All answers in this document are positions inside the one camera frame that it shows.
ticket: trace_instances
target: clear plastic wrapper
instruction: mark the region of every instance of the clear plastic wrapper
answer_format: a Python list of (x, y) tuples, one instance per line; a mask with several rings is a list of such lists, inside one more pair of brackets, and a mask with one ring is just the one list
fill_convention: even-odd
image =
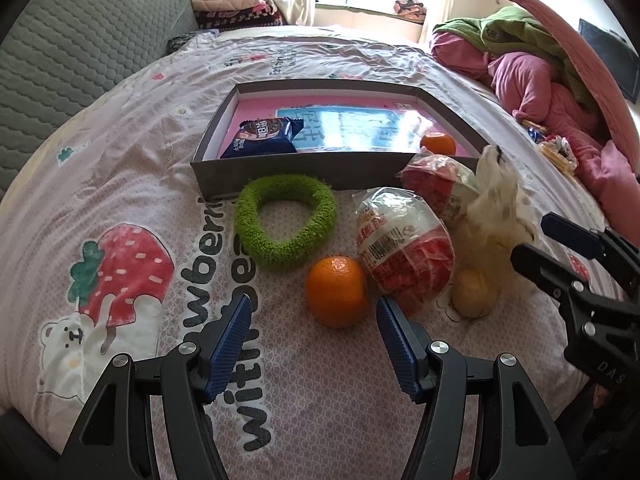
[(354, 197), (357, 251), (383, 292), (407, 314), (438, 297), (453, 272), (449, 233), (423, 199), (392, 187)]
[(480, 194), (473, 171), (450, 156), (415, 155), (399, 177), (402, 186), (424, 199), (445, 224), (465, 214)]

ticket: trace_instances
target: barcode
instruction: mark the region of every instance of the barcode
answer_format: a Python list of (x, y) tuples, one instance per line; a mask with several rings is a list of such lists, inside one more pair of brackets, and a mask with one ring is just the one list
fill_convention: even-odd
[(403, 243), (404, 238), (402, 238), (402, 235), (400, 234), (400, 229), (395, 227), (373, 242), (369, 246), (369, 252), (374, 259), (381, 260), (390, 252), (396, 250), (398, 246)]

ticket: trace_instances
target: pink blanket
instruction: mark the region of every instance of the pink blanket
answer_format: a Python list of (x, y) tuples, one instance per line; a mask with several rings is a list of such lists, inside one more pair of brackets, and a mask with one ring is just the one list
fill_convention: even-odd
[(552, 9), (538, 0), (510, 1), (528, 10), (566, 50), (606, 120), (612, 140), (604, 147), (591, 137), (597, 118), (582, 110), (567, 88), (553, 81), (546, 62), (524, 53), (491, 61), (480, 51), (473, 52), (476, 49), (462, 38), (448, 38), (448, 33), (434, 34), (434, 58), (485, 84), (485, 73), (493, 77), (492, 88), (514, 118), (542, 122), (566, 137), (578, 160), (578, 178), (598, 200), (611, 226), (640, 246), (640, 185), (635, 175), (640, 140), (620, 88), (594, 50)]

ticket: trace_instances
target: blue gripper pad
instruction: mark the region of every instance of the blue gripper pad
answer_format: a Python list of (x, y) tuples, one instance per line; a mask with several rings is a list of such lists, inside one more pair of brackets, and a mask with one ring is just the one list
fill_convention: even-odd
[(251, 301), (244, 297), (229, 320), (225, 331), (220, 336), (216, 349), (209, 361), (209, 380), (205, 393), (213, 401), (217, 395), (225, 391), (234, 371), (242, 343), (251, 326)]
[(426, 365), (426, 352), (404, 314), (391, 298), (382, 297), (378, 300), (376, 321), (400, 389), (416, 402), (422, 391), (419, 383), (420, 369)]

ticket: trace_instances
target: small orange in box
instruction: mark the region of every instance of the small orange in box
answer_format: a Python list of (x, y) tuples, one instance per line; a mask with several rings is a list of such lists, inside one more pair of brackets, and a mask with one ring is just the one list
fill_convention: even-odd
[(358, 323), (370, 310), (366, 281), (366, 273), (352, 258), (332, 256), (320, 260), (306, 277), (309, 311), (332, 328)]
[(420, 140), (420, 146), (435, 155), (454, 156), (456, 154), (456, 141), (445, 132), (426, 134)]

